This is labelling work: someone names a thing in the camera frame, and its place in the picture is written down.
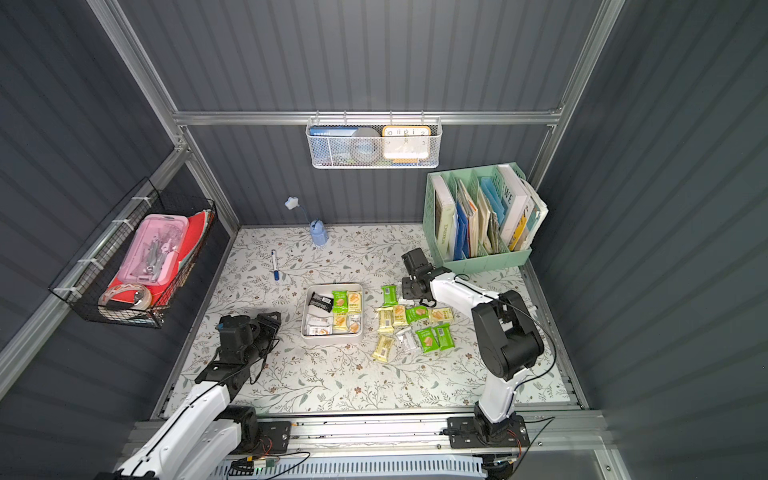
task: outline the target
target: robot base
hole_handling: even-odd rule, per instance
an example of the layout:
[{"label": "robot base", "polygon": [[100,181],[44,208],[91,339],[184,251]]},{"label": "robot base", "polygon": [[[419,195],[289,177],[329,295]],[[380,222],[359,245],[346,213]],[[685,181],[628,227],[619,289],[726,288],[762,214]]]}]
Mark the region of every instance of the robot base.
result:
[{"label": "robot base", "polygon": [[515,437],[509,435],[506,430],[513,432],[520,441],[521,447],[527,447],[531,444],[528,439],[528,429],[525,428],[525,421],[520,415],[511,416],[507,422],[507,427],[502,434],[483,442],[474,428],[475,417],[449,417],[449,431],[455,432],[462,430],[460,435],[450,435],[452,449],[481,449],[483,447],[504,447],[516,449],[518,447]]}]

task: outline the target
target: yellow snack package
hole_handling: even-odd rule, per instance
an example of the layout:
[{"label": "yellow snack package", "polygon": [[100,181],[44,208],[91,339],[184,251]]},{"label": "yellow snack package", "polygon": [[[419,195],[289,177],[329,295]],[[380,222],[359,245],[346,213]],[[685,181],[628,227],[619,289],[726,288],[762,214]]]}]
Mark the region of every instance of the yellow snack package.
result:
[{"label": "yellow snack package", "polygon": [[379,333],[394,333],[395,314],[391,306],[383,306],[379,311]]},{"label": "yellow snack package", "polygon": [[447,306],[445,308],[429,309],[429,321],[432,323],[450,323],[453,320],[453,310]]},{"label": "yellow snack package", "polygon": [[371,356],[380,362],[389,362],[389,351],[392,350],[392,344],[395,342],[391,336],[379,335],[379,343]]},{"label": "yellow snack package", "polygon": [[392,326],[394,327],[408,326],[408,320],[406,320],[405,305],[395,305],[394,307],[392,307],[392,313],[395,316],[395,319],[392,321]]},{"label": "yellow snack package", "polygon": [[346,305],[348,313],[362,313],[362,293],[347,292]]},{"label": "yellow snack package", "polygon": [[348,330],[346,326],[346,313],[333,314],[333,332],[343,333]]}]

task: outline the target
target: pink pencil case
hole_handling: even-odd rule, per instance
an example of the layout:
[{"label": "pink pencil case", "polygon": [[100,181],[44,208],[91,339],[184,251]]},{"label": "pink pencil case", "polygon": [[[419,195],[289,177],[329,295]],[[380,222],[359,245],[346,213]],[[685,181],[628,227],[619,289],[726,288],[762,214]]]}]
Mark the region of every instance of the pink pencil case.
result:
[{"label": "pink pencil case", "polygon": [[122,283],[170,282],[189,220],[181,215],[147,215],[136,230],[118,271]]}]

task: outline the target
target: white tray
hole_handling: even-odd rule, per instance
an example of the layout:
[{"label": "white tray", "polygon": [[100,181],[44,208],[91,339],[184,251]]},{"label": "white tray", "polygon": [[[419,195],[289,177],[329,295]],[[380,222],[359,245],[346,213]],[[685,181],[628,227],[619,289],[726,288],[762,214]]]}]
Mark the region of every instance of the white tray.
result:
[{"label": "white tray", "polygon": [[310,298],[313,293],[333,298],[333,292],[360,292],[360,311],[365,312],[365,300],[362,299],[362,285],[359,283],[324,283],[322,285],[312,285],[306,289],[306,298],[304,299],[304,316],[301,320],[301,338],[307,345],[338,345],[347,343],[358,343],[362,339],[362,314],[360,314],[360,331],[358,333],[335,333],[332,335],[305,335],[306,316],[310,314],[318,317],[330,317],[333,321],[333,313],[326,312],[318,306],[310,305]]}]

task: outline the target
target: table surface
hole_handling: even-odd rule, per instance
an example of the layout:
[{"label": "table surface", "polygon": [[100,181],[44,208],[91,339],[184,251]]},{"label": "table surface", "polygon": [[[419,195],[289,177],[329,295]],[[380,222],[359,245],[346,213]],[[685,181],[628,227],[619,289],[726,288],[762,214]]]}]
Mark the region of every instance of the table surface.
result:
[{"label": "table surface", "polygon": [[[400,258],[421,247],[429,257],[420,225],[330,227],[329,241],[315,247],[307,228],[242,229],[233,244],[217,288],[163,416],[173,414],[211,360],[219,338],[215,326],[230,314],[255,316],[280,312],[280,343],[270,354],[255,385],[246,384],[235,398],[258,413],[334,412],[343,410],[425,409],[469,406],[480,398],[488,370],[478,353],[471,319],[456,311],[451,334],[456,347],[441,352],[404,353],[395,348],[389,363],[371,353],[378,340],[377,306],[381,287],[398,284],[406,275]],[[278,255],[280,281],[272,271],[270,251]],[[504,292],[517,290],[528,307],[531,299],[517,267],[471,275],[479,286]],[[360,283],[365,299],[363,336],[357,344],[308,346],[300,335],[306,288],[317,283]],[[552,364],[545,353],[531,376]],[[252,367],[255,374],[260,368]],[[569,402],[558,367],[518,390],[516,403]]]}]

